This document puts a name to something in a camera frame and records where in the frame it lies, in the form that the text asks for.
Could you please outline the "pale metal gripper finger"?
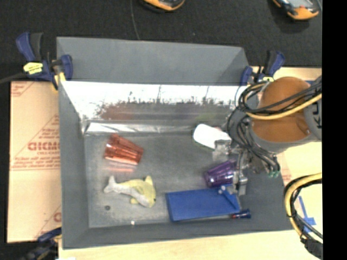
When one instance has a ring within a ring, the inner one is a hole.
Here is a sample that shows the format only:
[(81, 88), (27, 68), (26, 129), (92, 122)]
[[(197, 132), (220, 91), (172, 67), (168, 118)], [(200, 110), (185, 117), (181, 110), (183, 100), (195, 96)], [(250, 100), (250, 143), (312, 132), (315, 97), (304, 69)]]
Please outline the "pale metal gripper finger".
[(235, 172), (233, 178), (234, 193), (237, 195), (246, 195), (248, 178), (241, 172)]
[(216, 140), (213, 151), (213, 159), (229, 159), (231, 143), (231, 140)]

